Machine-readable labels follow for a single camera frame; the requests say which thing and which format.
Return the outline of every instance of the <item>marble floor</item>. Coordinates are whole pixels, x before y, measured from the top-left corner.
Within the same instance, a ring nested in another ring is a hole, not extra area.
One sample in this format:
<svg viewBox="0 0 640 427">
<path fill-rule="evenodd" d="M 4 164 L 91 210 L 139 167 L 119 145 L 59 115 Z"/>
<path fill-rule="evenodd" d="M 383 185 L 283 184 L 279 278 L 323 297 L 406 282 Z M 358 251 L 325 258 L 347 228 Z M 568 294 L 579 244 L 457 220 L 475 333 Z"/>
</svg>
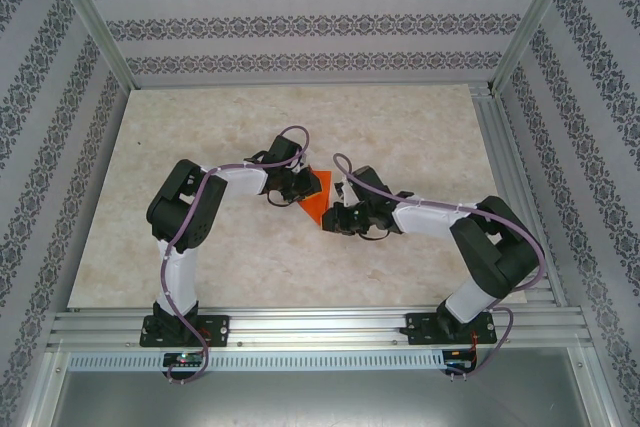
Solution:
<svg viewBox="0 0 640 427">
<path fill-rule="evenodd" d="M 292 124 L 309 129 L 311 165 L 334 181 L 340 151 L 394 192 L 451 202 L 496 192 L 465 85 L 136 91 L 69 307 L 150 307 L 160 259 L 145 212 L 175 163 L 237 162 Z M 468 276 L 453 240 L 331 234 L 297 205 L 274 208 L 264 196 L 223 202 L 200 249 L 196 290 L 209 307 L 435 304 Z"/>
</svg>

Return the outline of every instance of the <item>purple cable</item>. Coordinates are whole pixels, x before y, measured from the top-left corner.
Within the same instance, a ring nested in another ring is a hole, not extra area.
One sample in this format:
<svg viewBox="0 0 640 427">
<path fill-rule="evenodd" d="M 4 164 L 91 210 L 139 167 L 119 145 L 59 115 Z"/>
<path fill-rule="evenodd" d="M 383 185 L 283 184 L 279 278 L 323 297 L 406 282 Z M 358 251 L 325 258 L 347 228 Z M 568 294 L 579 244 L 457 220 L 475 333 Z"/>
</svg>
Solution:
<svg viewBox="0 0 640 427">
<path fill-rule="evenodd" d="M 339 162 L 339 159 L 344 160 L 347 163 L 347 169 L 345 169 Z M 405 199 L 402 197 L 398 197 L 397 195 L 393 195 L 390 194 L 388 192 L 385 192 L 384 190 L 380 190 L 377 189 L 365 182 L 362 182 L 360 179 L 358 179 L 355 175 L 353 175 L 351 172 L 353 170 L 353 165 L 351 164 L 351 161 L 349 160 L 349 158 L 341 153 L 336 153 L 333 155 L 333 162 L 336 164 L 336 167 L 338 167 L 338 170 L 340 170 L 340 172 L 342 172 L 347 179 L 349 179 L 351 182 L 354 182 L 356 184 L 358 184 L 360 187 L 367 189 L 375 194 L 381 195 L 383 197 L 386 197 L 388 199 L 394 200 L 396 202 L 404 202 L 406 204 L 412 204 L 412 205 L 426 205 L 429 207 L 435 207 L 437 209 L 442 209 L 442 210 L 453 210 L 453 211 L 461 211 L 461 212 L 468 212 L 470 214 L 476 214 L 482 217 L 485 217 L 487 219 L 491 219 L 494 220 L 496 222 L 501 223 L 502 225 L 505 225 L 506 227 L 508 227 L 511 230 L 516 231 L 518 234 L 520 234 L 533 248 L 533 250 L 536 253 L 536 256 L 538 257 L 538 262 L 539 262 L 539 267 L 538 267 L 538 272 L 536 273 L 536 276 L 531 279 L 529 282 L 527 282 L 526 284 L 522 284 L 518 287 L 516 287 L 515 289 L 513 289 L 513 292 L 518 292 L 521 290 L 525 290 L 528 289 L 530 287 L 533 287 L 535 284 L 537 284 L 540 279 L 542 279 L 542 277 L 544 277 L 544 273 L 546 271 L 546 263 L 544 260 L 544 253 L 542 252 L 542 249 L 540 248 L 540 246 L 538 245 L 538 243 L 536 242 L 536 240 L 533 238 L 533 236 L 531 234 L 529 234 L 529 232 L 527 232 L 526 230 L 524 230 L 522 227 L 520 227 L 517 224 L 514 224 L 513 222 L 511 222 L 508 219 L 505 219 L 504 217 L 500 217 L 499 215 L 495 215 L 492 214 L 490 212 L 484 212 L 482 210 L 479 209 L 474 209 L 472 207 L 465 207 L 463 205 L 454 205 L 454 204 L 448 204 L 446 202 L 435 202 L 433 200 L 415 200 L 415 199 Z M 502 347 L 502 344 L 505 343 L 505 341 L 507 340 L 507 337 L 509 336 L 509 333 L 511 332 L 511 328 L 513 327 L 513 311 L 511 309 L 509 309 L 508 307 L 494 307 L 496 304 L 498 304 L 500 302 L 500 300 L 496 300 L 494 303 L 492 303 L 488 309 L 493 309 L 495 311 L 503 311 L 503 312 L 507 312 L 509 314 L 509 324 L 507 325 L 507 329 L 504 332 L 504 335 L 502 336 L 502 338 L 500 339 L 500 341 L 498 342 L 498 344 L 493 348 L 493 350 L 491 350 L 491 352 L 489 353 L 489 355 L 485 358 L 485 360 L 482 362 L 482 364 L 480 364 L 473 372 L 467 374 L 467 377 L 470 377 L 472 375 L 477 374 L 478 372 L 481 372 L 482 370 L 484 370 L 484 368 L 487 366 L 487 364 L 489 364 L 489 362 L 491 362 L 493 360 L 493 358 L 495 357 L 495 355 L 498 353 L 498 351 L 500 350 L 500 347 Z"/>
<path fill-rule="evenodd" d="M 171 307 L 171 310 L 173 310 L 173 313 L 180 320 L 180 322 L 182 322 L 185 325 L 185 327 L 187 327 L 187 329 L 189 329 L 191 333 L 196 336 L 200 344 L 202 344 L 202 350 L 204 352 L 204 360 L 202 362 L 202 366 L 200 367 L 200 370 L 198 370 L 195 374 L 193 374 L 188 379 L 180 380 L 181 385 L 197 380 L 202 374 L 204 374 L 204 371 L 207 370 L 207 367 L 209 366 L 209 346 L 207 345 L 207 341 L 204 340 L 204 337 L 200 335 L 200 332 L 198 332 L 196 328 L 193 327 L 189 323 L 189 321 L 180 313 L 180 310 L 178 310 L 178 307 L 176 306 L 175 302 L 171 298 L 171 293 L 169 292 L 169 288 L 167 286 L 167 279 L 166 279 L 167 263 L 171 255 L 171 249 L 176 245 L 176 242 L 178 242 L 178 240 L 180 240 L 180 238 L 184 235 L 185 230 L 187 230 L 187 227 L 189 226 L 189 222 L 191 222 L 191 219 L 193 218 L 193 214 L 196 210 L 196 207 L 198 207 L 198 203 L 200 202 L 200 198 L 202 197 L 202 192 L 204 191 L 207 181 L 209 180 L 209 177 L 211 177 L 213 174 L 215 174 L 216 172 L 220 172 L 222 170 L 227 170 L 227 169 L 263 170 L 263 169 L 271 169 L 274 167 L 282 167 L 285 165 L 289 165 L 293 161 L 302 157 L 302 155 L 304 155 L 307 148 L 309 147 L 309 140 L 310 140 L 309 131 L 304 127 L 302 127 L 301 125 L 292 125 L 284 129 L 282 132 L 280 132 L 280 135 L 284 135 L 290 130 L 301 130 L 306 137 L 305 144 L 302 147 L 302 149 L 290 159 L 283 160 L 282 162 L 276 162 L 274 164 L 249 164 L 249 163 L 225 164 L 225 165 L 221 165 L 220 167 L 214 167 L 211 170 L 209 170 L 204 175 L 204 177 L 202 178 L 202 181 L 200 182 L 200 186 L 198 187 L 196 195 L 193 198 L 193 202 L 191 203 L 191 207 L 189 207 L 189 211 L 187 212 L 187 216 L 185 217 L 184 222 L 182 222 L 180 229 L 178 229 L 178 232 L 176 233 L 175 237 L 171 239 L 171 242 L 169 242 L 169 244 L 167 245 L 167 249 L 164 251 L 164 256 L 162 258 L 162 267 L 160 268 L 160 283 L 162 284 L 162 292 L 164 293 L 164 297 L 165 299 L 167 299 L 167 303 Z M 173 383 L 175 381 L 175 379 L 171 377 L 172 370 L 173 370 L 173 366 L 169 366 L 169 368 L 167 369 L 167 378 L 169 379 L 169 383 Z"/>
</svg>

